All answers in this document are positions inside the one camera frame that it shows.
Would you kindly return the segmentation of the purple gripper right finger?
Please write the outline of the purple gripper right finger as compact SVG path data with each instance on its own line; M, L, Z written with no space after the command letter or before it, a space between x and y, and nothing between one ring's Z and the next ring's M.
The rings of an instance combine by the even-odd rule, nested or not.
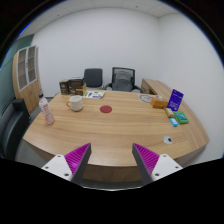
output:
M137 143L134 143L132 146L132 154L137 163L144 185L182 169L169 155L158 155Z

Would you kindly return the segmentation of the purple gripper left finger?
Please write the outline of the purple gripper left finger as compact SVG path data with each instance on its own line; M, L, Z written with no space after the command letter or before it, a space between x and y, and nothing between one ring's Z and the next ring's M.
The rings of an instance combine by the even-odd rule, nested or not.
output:
M66 155L57 154L42 169L75 184L80 184L90 155L91 144L87 143Z

